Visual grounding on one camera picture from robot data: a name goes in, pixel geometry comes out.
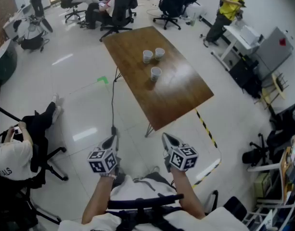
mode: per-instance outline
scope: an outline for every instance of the black and white cube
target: black and white cube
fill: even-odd
[[[111,150],[94,151],[88,157],[94,173],[110,173],[117,165],[116,157]]]
[[[193,147],[176,148],[171,154],[170,163],[179,170],[185,171],[196,165],[199,154]]]

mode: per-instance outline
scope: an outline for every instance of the yellow shirt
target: yellow shirt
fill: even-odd
[[[225,15],[229,20],[233,21],[239,8],[240,7],[238,5],[223,2],[223,5],[220,7],[220,13]]]

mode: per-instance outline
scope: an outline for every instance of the yellow and black tape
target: yellow and black tape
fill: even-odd
[[[203,121],[203,119],[202,119],[202,117],[200,116],[200,114],[199,114],[199,112],[195,109],[195,111],[196,111],[196,114],[197,114],[197,116],[199,117],[199,119],[200,119],[200,121],[201,121],[201,123],[203,124],[203,127],[205,128],[205,130],[206,130],[206,132],[207,132],[207,134],[209,135],[209,137],[210,137],[210,139],[211,139],[211,141],[212,141],[212,143],[213,143],[213,145],[216,147],[216,148],[218,148],[218,145],[217,145],[217,143],[216,143],[216,141],[215,141],[215,139],[213,138],[213,136],[212,136],[212,134],[211,134],[211,132],[209,131],[209,129],[207,128],[207,126],[206,126],[206,123]],[[221,164],[221,161],[209,172],[209,173],[207,173],[201,180],[199,180],[198,182],[196,182],[193,186],[192,186],[192,188],[195,188],[198,184],[200,184],[208,175],[210,175],[210,173],[211,172],[213,172],[219,165]]]
[[[196,111],[196,114],[197,114],[197,116],[199,117],[201,123],[203,124],[203,126],[204,126],[204,128],[205,128],[207,134],[209,135],[209,137],[210,137],[212,143],[214,144],[214,146],[215,146],[216,148],[218,148],[217,143],[215,142],[213,136],[211,135],[211,132],[209,131],[209,129],[208,129],[207,126],[206,126],[206,123],[203,121],[203,119],[201,118],[200,114],[198,113],[198,111],[197,111],[196,109],[195,109],[195,111]]]

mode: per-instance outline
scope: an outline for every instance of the white tiled floor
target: white tiled floor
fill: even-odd
[[[269,114],[237,86],[230,75],[203,46],[199,38],[208,27],[197,21],[191,27],[180,20],[182,27],[164,30],[160,23],[153,24],[146,10],[152,9],[152,1],[139,0],[133,28],[149,25],[155,27],[186,57],[214,93],[214,97],[197,109],[213,134],[219,151],[213,146],[195,111],[191,111],[160,131],[144,138],[148,121],[123,78],[116,83],[115,125],[120,132],[119,156],[124,171],[135,177],[143,175],[153,166],[160,166],[168,179],[163,164],[161,133],[172,133],[194,146],[199,152],[199,162],[187,174],[192,183],[196,175],[222,155],[221,165],[210,174],[195,192],[204,203],[214,190],[219,191],[219,205],[232,195],[248,207],[253,204],[252,182],[255,175],[246,172],[241,163],[242,153],[249,149],[250,141],[257,141],[259,132],[270,131]],[[42,208],[59,215],[62,219],[80,221],[83,210],[91,197],[99,176],[93,174],[86,162],[88,153],[98,142],[110,135],[112,125],[112,81],[116,65],[105,46],[99,42],[104,32],[80,29],[76,22],[64,23],[60,7],[46,11],[46,17],[54,32],[48,35],[50,42],[42,53],[22,51],[18,48],[18,66],[11,79],[1,87],[0,105],[17,117],[44,111],[51,96],[57,92],[64,109],[57,123],[47,136],[49,150],[64,145],[68,151],[58,154],[54,164],[68,174],[69,181],[61,182],[47,172],[47,183],[32,192],[32,198]],[[150,13],[160,15],[160,11]],[[59,59],[69,56],[64,61]],[[97,82],[106,76],[109,83]],[[0,114],[0,131],[6,130],[14,121]],[[93,133],[84,138],[85,131]],[[39,219],[48,230],[57,226]]]

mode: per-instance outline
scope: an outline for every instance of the white cup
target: white cup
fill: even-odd
[[[155,59],[160,61],[161,58],[165,55],[165,50],[162,48],[156,48],[155,50]]]
[[[153,57],[153,52],[148,50],[143,51],[143,62],[145,64],[148,64],[151,61],[152,57]]]
[[[157,81],[161,76],[162,70],[158,67],[152,67],[151,69],[151,80]]]

